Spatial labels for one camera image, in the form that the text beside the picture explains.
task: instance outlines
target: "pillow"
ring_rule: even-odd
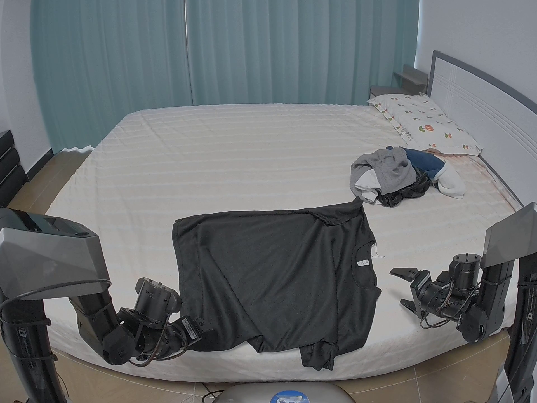
[[[413,149],[479,155],[482,148],[427,96],[384,94],[368,100]]]

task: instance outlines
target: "white bed sheet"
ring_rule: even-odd
[[[177,288],[171,241],[176,219],[351,201],[351,163],[389,144],[404,142],[371,106],[222,105],[140,111],[126,116],[91,152],[48,214],[81,222],[100,235],[118,310],[134,304],[139,277]],[[378,241],[379,257],[373,258],[373,265],[382,294],[366,345],[338,356],[333,371],[303,367],[298,349],[256,353],[247,343],[225,352],[188,351],[145,369],[109,366],[79,337],[66,299],[46,301],[53,324],[51,345],[118,371],[177,381],[351,379],[398,370],[460,346],[464,340],[455,324],[421,329],[417,318],[399,304],[399,299],[411,297],[408,282],[389,275],[393,267],[414,266],[435,277],[447,269],[453,255],[482,253],[485,230],[513,212],[507,190],[478,158],[449,161],[466,182],[463,199],[431,188],[424,197],[395,208],[365,206]],[[514,320],[515,299],[511,285],[504,326]]]

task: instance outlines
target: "teal curtain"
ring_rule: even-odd
[[[128,113],[192,104],[184,0],[32,0],[53,150],[96,146]]]
[[[186,0],[194,104],[365,104],[414,64],[419,0]]]

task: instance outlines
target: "pile of clothes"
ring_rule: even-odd
[[[394,207],[404,198],[421,197],[430,185],[454,198],[466,192],[453,166],[425,151],[388,146],[351,165],[351,191],[366,203]]]

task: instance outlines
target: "white wall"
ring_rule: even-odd
[[[537,102],[537,0],[421,0],[419,70],[429,73],[433,50]]]
[[[0,131],[11,129],[29,171],[49,149],[30,49],[32,0],[0,0]]]

